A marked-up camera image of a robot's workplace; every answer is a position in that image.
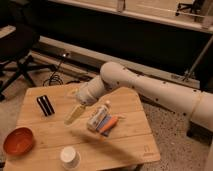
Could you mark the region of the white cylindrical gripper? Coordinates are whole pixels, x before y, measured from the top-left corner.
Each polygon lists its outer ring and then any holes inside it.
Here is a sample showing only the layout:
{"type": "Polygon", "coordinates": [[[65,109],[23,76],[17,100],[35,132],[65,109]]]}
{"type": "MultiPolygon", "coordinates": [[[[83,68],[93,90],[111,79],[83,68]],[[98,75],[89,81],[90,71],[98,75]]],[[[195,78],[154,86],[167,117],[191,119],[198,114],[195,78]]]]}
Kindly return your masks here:
{"type": "Polygon", "coordinates": [[[96,76],[85,82],[77,91],[75,97],[80,103],[76,105],[64,120],[65,125],[72,124],[85,111],[85,105],[95,104],[102,96],[107,93],[106,85],[100,76],[96,76]]]}

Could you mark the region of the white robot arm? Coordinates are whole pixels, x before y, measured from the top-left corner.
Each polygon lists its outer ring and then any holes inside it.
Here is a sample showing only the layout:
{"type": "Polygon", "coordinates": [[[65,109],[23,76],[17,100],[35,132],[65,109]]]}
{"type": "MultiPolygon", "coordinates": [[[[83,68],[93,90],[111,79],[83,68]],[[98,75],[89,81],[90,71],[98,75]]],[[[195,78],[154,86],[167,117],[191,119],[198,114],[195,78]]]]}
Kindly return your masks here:
{"type": "Polygon", "coordinates": [[[78,104],[65,119],[67,125],[80,117],[87,106],[120,87],[131,88],[169,110],[190,115],[190,121],[213,132],[213,94],[138,75],[116,62],[106,62],[100,74],[75,93],[78,104]]]}

